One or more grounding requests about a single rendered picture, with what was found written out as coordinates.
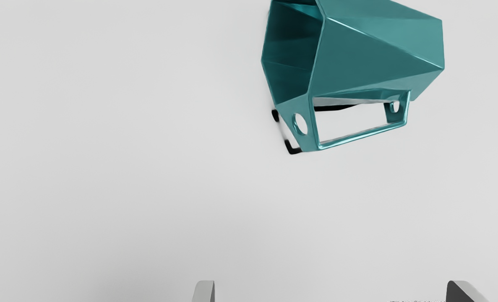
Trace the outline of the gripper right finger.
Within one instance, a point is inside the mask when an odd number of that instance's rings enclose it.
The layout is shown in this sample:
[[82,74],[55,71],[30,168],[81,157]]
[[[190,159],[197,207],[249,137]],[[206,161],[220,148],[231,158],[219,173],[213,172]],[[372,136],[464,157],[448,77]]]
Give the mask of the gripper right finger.
[[445,302],[489,302],[489,300],[467,281],[449,281]]

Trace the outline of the teal faceted mug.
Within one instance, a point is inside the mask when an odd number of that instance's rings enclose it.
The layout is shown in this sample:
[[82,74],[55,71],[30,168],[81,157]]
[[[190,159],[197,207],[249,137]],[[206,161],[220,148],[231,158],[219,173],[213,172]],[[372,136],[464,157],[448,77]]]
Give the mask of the teal faceted mug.
[[[288,152],[322,151],[407,124],[444,71],[443,22],[393,0],[271,0],[261,65]],[[320,139],[317,112],[378,103],[385,124]]]

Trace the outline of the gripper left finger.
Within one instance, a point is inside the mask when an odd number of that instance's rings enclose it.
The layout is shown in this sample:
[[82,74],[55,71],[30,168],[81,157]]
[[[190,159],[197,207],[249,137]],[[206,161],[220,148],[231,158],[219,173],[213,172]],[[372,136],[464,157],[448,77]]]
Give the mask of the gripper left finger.
[[211,280],[197,282],[192,302],[216,302],[215,282]]

